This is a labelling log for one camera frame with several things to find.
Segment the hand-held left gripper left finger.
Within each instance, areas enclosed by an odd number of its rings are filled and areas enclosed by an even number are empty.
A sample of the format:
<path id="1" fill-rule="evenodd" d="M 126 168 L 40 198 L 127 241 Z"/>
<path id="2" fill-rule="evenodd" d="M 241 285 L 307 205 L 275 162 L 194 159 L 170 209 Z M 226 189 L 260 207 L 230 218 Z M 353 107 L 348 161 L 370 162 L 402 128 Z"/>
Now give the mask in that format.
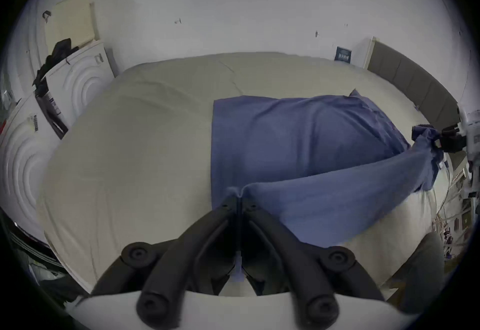
<path id="1" fill-rule="evenodd" d="M 185 291 L 218 295 L 240 251 L 239 200 L 227 198 L 174 240 L 130 243 L 95 284 L 91 297 L 140 291 L 136 313 L 150 328 L 180 324 Z"/>

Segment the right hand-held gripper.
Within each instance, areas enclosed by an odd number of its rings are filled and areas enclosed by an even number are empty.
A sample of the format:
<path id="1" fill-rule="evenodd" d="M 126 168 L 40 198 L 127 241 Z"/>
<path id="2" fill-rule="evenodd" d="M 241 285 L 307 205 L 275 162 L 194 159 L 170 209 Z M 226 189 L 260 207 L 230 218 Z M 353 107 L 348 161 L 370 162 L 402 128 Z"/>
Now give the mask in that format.
<path id="1" fill-rule="evenodd" d="M 442 129 L 441 138 L 432 140 L 435 150 L 445 153 L 465 151 L 469 171 L 479 171 L 480 165 L 480 111 L 466 112 L 457 105 L 459 121 Z"/>

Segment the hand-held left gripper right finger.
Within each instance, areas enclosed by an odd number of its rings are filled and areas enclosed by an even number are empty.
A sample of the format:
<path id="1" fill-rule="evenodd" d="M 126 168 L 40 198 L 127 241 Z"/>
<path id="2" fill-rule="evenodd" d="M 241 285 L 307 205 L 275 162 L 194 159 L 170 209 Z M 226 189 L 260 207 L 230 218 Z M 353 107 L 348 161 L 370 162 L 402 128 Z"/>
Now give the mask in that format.
<path id="1" fill-rule="evenodd" d="M 240 216 L 242 234 L 254 232 L 279 262 L 302 327 L 331 327 L 340 315 L 336 293 L 385 302 L 351 250 L 303 243 L 279 219 L 247 199 L 240 199 Z"/>

